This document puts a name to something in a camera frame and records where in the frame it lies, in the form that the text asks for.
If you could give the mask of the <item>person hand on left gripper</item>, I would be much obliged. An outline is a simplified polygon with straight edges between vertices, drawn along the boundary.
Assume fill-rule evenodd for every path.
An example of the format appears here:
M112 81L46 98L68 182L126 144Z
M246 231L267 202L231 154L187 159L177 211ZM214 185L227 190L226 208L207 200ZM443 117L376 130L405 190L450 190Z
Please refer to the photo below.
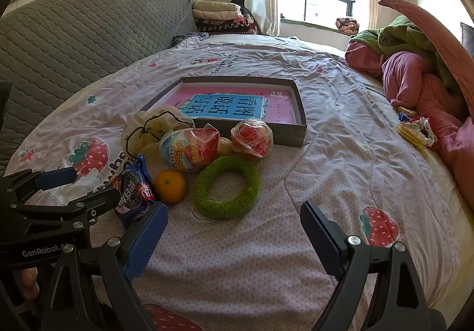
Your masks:
M38 271L36 268L28 268L21 272L21 290L27 300L35 299L39 294L39 285L37 283Z

